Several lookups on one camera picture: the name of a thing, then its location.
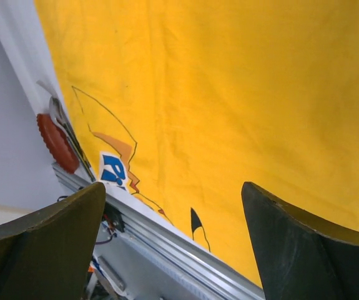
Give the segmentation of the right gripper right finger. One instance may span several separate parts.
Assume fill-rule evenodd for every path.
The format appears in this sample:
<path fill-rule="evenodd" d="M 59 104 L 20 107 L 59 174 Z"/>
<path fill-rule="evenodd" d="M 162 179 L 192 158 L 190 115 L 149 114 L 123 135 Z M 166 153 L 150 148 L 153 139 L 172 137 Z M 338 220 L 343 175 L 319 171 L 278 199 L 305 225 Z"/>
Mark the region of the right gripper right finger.
<path fill-rule="evenodd" d="M 266 299 L 359 299 L 359 232 L 245 182 L 242 203 Z"/>

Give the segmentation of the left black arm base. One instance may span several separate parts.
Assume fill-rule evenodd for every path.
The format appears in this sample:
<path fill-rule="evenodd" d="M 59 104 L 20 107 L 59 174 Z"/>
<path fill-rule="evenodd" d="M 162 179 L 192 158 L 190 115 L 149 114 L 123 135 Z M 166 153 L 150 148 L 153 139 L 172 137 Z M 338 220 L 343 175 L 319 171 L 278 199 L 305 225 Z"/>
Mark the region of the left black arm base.
<path fill-rule="evenodd" d="M 111 206 L 108 203 L 105 204 L 102 218 L 107 222 L 108 227 L 112 232 L 124 232 L 125 226 L 122 220 L 122 214 L 114 206 Z"/>

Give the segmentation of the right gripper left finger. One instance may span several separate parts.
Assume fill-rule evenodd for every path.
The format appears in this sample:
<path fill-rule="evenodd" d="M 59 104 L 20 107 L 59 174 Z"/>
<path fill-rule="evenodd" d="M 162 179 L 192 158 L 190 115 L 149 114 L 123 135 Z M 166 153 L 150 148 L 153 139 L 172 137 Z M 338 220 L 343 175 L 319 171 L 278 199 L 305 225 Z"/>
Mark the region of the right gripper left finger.
<path fill-rule="evenodd" d="M 80 299 L 105 202 L 95 182 L 0 225 L 0 299 Z"/>

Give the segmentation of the yellow printed cloth mat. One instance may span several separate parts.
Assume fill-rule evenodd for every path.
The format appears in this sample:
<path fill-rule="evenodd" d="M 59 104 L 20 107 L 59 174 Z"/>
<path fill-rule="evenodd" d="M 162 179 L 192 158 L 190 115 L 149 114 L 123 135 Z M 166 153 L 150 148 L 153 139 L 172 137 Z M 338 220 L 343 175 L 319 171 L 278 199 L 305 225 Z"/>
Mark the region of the yellow printed cloth mat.
<path fill-rule="evenodd" d="M 359 231 L 359 1 L 36 1 L 96 174 L 260 284 L 251 181 Z"/>

